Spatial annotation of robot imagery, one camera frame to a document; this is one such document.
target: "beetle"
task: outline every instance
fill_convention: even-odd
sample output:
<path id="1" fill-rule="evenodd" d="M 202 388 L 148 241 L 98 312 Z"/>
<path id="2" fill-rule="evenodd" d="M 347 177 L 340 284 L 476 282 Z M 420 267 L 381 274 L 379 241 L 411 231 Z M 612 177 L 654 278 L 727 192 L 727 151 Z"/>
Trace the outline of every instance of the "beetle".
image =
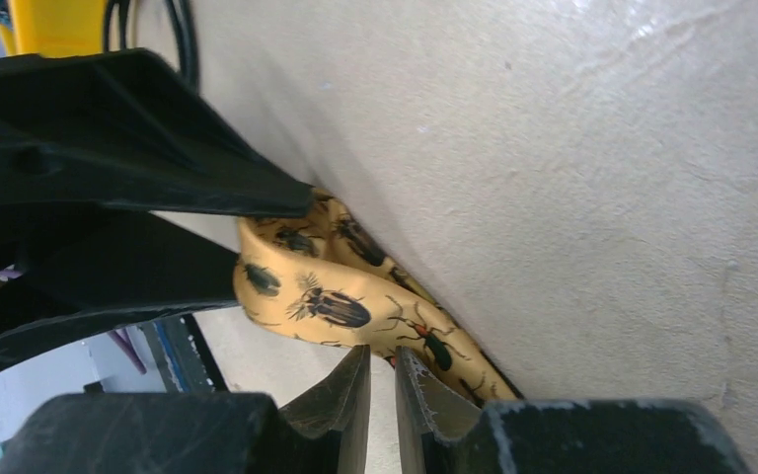
<path id="1" fill-rule="evenodd" d="M 315 194 L 315 205 L 319 207 L 323 212 L 328 212 L 330 210 L 329 201 L 332 198 L 333 197 L 330 195 Z"/>
<path id="2" fill-rule="evenodd" d="M 259 265 L 251 264 L 240 257 L 240 265 L 245 270 L 246 278 L 257 293 L 263 296 L 278 296 L 280 294 L 280 280 L 277 276 Z"/>
<path id="3" fill-rule="evenodd" d="M 289 319 L 321 316 L 330 324 L 346 328 L 360 328 L 370 322 L 370 312 L 355 299 L 341 291 L 323 289 L 314 274 L 298 277 L 304 290 L 301 297 L 289 305 Z"/>
<path id="4" fill-rule="evenodd" d="M 260 320 L 260 313 L 252 311 L 248 307 L 245 307 L 246 317 L 258 326 L 280 326 L 280 323 L 264 323 Z"/>
<path id="5" fill-rule="evenodd" d="M 315 247 L 315 243 L 312 242 L 312 237 L 321 237 L 314 235 L 308 237 L 300 233 L 301 230 L 307 228 L 308 226 L 294 229 L 284 225 L 277 229 L 277 232 L 274 234 L 274 238 L 276 239 L 275 243 L 280 247 L 285 247 L 291 251 L 306 255 L 307 257 L 318 257 L 318 249 Z"/>
<path id="6" fill-rule="evenodd" d="M 481 390 L 484 387 L 484 384 L 487 383 L 486 373 L 481 374 L 481 382 L 475 387 L 470 386 L 469 382 L 462 378 L 459 378 L 458 381 L 460 382 L 460 385 L 463 387 L 464 391 L 466 391 L 469 397 L 472 398 L 472 400 L 475 402 L 475 405 L 478 408 L 483 407 L 484 404 L 487 403 L 487 400 L 481 398 L 481 395 L 478 395 L 477 393 L 478 390 Z M 490 385 L 490 392 L 492 393 L 493 398 L 495 398 L 495 382 Z"/>
<path id="7" fill-rule="evenodd" d="M 394 280 L 396 284 L 398 284 L 402 288 L 428 301 L 435 308 L 439 309 L 440 312 L 442 313 L 446 312 L 446 310 L 443 309 L 442 306 L 440 306 L 440 303 L 435 301 L 434 298 L 432 298 L 431 295 L 428 294 L 428 291 L 426 291 L 425 288 L 420 286 L 419 283 L 417 283 L 415 279 L 411 278 L 411 275 L 405 270 L 403 270 L 401 267 L 398 267 L 395 265 L 388 271 L 388 275 Z"/>
<path id="8" fill-rule="evenodd" d="M 415 338 L 411 336 L 397 336 L 397 340 L 410 340 L 410 341 L 420 341 L 422 340 L 422 351 L 426 352 L 426 350 L 431 351 L 431 353 L 434 355 L 434 362 L 437 364 L 437 367 L 440 368 L 440 370 L 446 371 L 450 368 L 452 368 L 452 354 L 449 352 L 449 350 L 453 351 L 457 356 L 462 358 L 463 360 L 470 360 L 465 355 L 462 355 L 458 352 L 457 349 L 452 347 L 449 343 L 444 343 L 440 340 L 440 338 L 437 337 L 434 333 L 439 333 L 442 336 L 448 336 L 455 332 L 457 328 L 452 328 L 448 331 L 443 331 L 437 328 L 428 328 L 428 326 L 425 325 L 425 320 L 422 318 L 422 315 L 419 314 L 419 302 L 414 303 L 414 312 L 419 318 L 420 321 L 422 321 L 422 324 L 416 323 L 410 319 L 404 318 L 403 315 L 403 307 L 400 303 L 397 302 L 396 299 L 394 299 L 390 295 L 385 295 L 388 299 L 391 300 L 395 305 L 397 305 L 397 308 L 399 308 L 399 316 L 390 316 L 388 319 L 395 320 L 395 323 L 390 328 L 386 329 L 377 329 L 376 332 L 379 331 L 393 331 L 397 328 L 397 326 L 400 324 L 400 322 L 404 323 L 409 328 L 413 329 L 415 333 L 417 333 L 417 336 Z"/>
<path id="9" fill-rule="evenodd" d="M 367 232 L 361 227 L 361 224 L 355 221 L 349 214 L 344 214 L 336 223 L 335 232 L 346 239 L 347 246 L 361 260 L 367 262 L 373 267 L 381 267 L 385 263 L 387 254 L 379 247 Z"/>

